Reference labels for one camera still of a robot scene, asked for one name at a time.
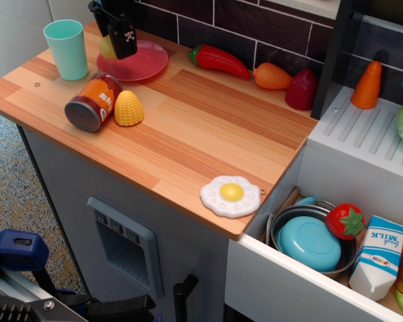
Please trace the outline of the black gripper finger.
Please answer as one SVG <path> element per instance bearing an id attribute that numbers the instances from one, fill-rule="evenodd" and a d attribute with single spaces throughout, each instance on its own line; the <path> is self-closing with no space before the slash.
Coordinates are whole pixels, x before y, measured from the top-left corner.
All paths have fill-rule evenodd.
<path id="1" fill-rule="evenodd" d="M 125 13 L 118 17 L 110 16 L 107 30 L 118 60 L 137 53 L 137 39 L 134 23 Z"/>
<path id="2" fill-rule="evenodd" d="M 103 10 L 102 5 L 98 1 L 90 1 L 88 4 L 88 9 L 95 17 L 101 35 L 103 37 L 108 36 L 108 26 L 110 25 L 111 21 L 107 13 Z"/>

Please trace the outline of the black ribbed robot base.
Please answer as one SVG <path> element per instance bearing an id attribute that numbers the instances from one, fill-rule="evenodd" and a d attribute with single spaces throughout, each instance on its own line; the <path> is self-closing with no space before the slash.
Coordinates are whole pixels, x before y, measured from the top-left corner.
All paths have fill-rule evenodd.
<path id="1" fill-rule="evenodd" d="M 148 296 L 91 303 L 79 314 L 54 298 L 24 302 L 0 295 L 0 321 L 155 321 Z"/>

